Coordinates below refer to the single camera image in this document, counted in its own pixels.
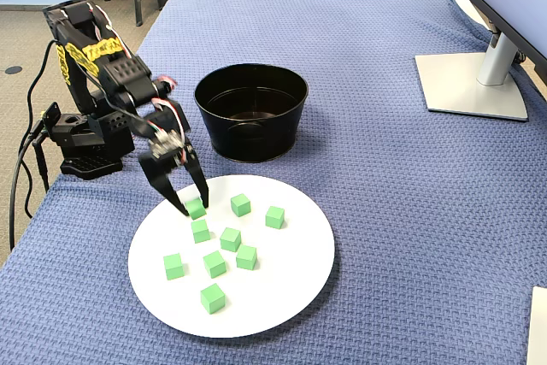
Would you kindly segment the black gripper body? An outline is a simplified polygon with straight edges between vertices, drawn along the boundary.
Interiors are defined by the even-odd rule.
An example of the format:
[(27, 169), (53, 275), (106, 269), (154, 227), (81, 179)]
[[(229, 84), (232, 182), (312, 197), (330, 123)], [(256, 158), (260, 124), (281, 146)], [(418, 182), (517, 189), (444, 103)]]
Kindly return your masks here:
[(139, 136), (149, 141), (149, 149), (145, 152), (151, 151), (156, 157), (174, 152), (179, 155), (179, 166), (184, 165), (185, 152), (190, 144), (185, 134), (191, 128), (181, 106), (177, 102), (152, 104), (155, 111), (144, 117), (145, 128), (138, 131)]

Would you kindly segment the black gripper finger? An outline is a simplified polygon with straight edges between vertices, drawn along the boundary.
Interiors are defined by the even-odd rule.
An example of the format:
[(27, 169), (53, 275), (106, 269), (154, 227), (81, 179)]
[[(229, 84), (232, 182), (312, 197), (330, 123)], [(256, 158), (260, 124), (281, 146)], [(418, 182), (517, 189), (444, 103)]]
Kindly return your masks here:
[(179, 200), (177, 192), (171, 185), (168, 174), (179, 166), (179, 155), (174, 152), (156, 157), (151, 151), (138, 156), (138, 162), (150, 185), (167, 199), (179, 212), (188, 216), (183, 203)]
[(209, 186), (195, 151), (187, 150), (185, 152), (185, 169), (199, 191), (203, 207), (207, 209), (209, 207)]

